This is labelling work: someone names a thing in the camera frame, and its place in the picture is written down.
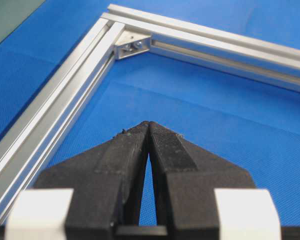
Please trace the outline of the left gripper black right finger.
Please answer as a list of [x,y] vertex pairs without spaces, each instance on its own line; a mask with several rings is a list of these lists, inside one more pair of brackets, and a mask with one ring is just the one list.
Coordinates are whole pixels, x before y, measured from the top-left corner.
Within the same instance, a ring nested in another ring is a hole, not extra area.
[[249,172],[153,121],[148,143],[157,223],[171,237],[218,237],[214,189],[254,189]]

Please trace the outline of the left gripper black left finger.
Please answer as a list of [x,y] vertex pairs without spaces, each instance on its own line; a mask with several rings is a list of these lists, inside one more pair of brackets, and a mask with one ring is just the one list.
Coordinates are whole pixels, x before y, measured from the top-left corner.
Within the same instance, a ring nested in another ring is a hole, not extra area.
[[148,159],[149,122],[43,170],[34,189],[73,189],[67,235],[113,235],[138,225]]

